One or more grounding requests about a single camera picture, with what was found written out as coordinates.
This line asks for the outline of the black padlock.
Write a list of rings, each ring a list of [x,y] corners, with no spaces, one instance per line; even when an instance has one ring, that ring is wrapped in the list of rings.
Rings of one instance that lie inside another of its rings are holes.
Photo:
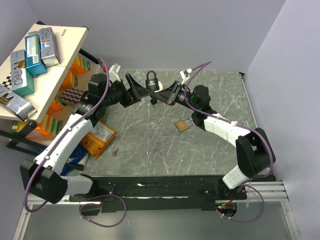
[[[146,73],[145,86],[147,90],[153,92],[158,91],[160,89],[159,80],[154,70],[149,70]]]

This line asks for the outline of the brass padlock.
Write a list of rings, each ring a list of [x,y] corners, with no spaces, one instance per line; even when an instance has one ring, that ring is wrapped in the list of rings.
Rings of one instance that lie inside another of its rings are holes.
[[[193,120],[191,117],[186,117],[175,121],[174,125],[177,128],[177,130],[181,133],[193,125]]]

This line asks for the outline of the small brass key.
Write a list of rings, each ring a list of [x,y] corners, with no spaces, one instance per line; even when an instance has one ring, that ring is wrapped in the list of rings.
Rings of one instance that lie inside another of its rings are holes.
[[[116,156],[117,153],[118,153],[118,151],[119,151],[119,149],[116,149],[115,151],[112,152],[112,155],[113,155],[113,156]]]

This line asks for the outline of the black key bunch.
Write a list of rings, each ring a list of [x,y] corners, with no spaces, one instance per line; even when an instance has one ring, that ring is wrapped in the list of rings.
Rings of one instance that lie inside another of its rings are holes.
[[[154,106],[158,103],[158,100],[155,99],[155,98],[152,98],[152,99],[150,100],[150,103],[151,103],[152,107],[154,107]]]

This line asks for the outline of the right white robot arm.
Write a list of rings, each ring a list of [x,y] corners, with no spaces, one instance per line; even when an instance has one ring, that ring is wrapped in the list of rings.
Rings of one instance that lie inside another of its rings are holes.
[[[252,129],[221,116],[210,106],[209,89],[197,85],[189,91],[186,85],[174,82],[170,87],[151,92],[152,104],[157,101],[167,105],[180,104],[191,110],[194,124],[226,140],[236,150],[237,164],[223,178],[218,193],[223,199],[230,199],[236,188],[254,178],[265,178],[276,161],[272,147],[261,128]]]

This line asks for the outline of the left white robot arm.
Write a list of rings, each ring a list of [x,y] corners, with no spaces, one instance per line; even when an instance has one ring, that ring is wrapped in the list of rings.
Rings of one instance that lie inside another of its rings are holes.
[[[87,91],[60,133],[33,161],[26,160],[21,164],[20,172],[27,194],[52,204],[67,195],[82,195],[87,201],[98,197],[98,180],[87,175],[62,176],[61,173],[76,146],[105,115],[106,107],[117,103],[128,107],[150,95],[150,90],[137,83],[130,74],[125,78],[129,88],[122,80],[110,81],[108,74],[91,76]]]

